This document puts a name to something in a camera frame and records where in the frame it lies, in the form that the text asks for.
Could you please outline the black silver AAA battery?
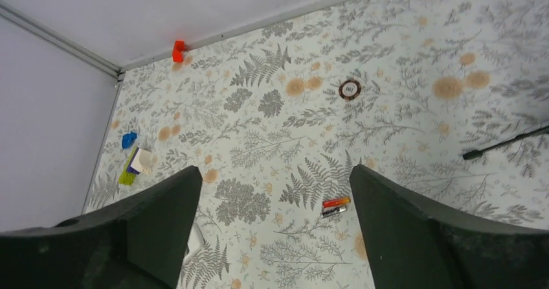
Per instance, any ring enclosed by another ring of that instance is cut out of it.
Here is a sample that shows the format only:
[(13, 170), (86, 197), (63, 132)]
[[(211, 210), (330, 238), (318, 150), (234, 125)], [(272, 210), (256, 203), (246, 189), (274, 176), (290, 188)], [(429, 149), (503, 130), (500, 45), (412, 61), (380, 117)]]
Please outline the black silver AAA battery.
[(341, 206), (333, 207), (333, 208), (330, 208), (330, 209), (324, 209), (321, 212), (320, 215), (321, 215), (322, 218), (328, 218), (328, 217), (331, 217), (331, 216), (335, 216), (337, 214), (341, 214), (341, 213), (345, 212), (346, 210), (347, 210), (347, 206), (341, 205)]

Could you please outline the orange AAA battery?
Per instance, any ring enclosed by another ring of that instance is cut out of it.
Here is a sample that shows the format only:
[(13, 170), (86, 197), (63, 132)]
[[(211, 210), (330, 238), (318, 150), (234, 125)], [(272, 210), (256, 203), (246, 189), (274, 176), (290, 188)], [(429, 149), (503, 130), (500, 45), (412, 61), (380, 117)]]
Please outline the orange AAA battery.
[(351, 202), (351, 198), (349, 196), (345, 196), (345, 197), (342, 197), (342, 198), (326, 200), (322, 203), (322, 207), (325, 208), (325, 209), (329, 209), (329, 208), (338, 207), (338, 206), (341, 206), (341, 205), (346, 205), (350, 202)]

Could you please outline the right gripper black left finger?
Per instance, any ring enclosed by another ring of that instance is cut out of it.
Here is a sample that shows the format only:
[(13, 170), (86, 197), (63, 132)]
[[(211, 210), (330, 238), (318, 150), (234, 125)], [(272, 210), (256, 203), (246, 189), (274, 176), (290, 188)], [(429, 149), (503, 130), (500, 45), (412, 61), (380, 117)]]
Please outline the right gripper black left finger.
[(175, 288), (201, 186), (189, 166), (56, 226), (1, 233), (1, 287)]

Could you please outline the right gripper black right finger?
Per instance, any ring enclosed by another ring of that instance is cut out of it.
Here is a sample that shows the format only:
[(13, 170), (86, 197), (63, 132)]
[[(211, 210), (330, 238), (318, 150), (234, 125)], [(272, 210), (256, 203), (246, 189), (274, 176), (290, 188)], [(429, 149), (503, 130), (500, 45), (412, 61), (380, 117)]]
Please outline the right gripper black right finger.
[(459, 211), (356, 165), (350, 186), (376, 288), (547, 288), (548, 232)]

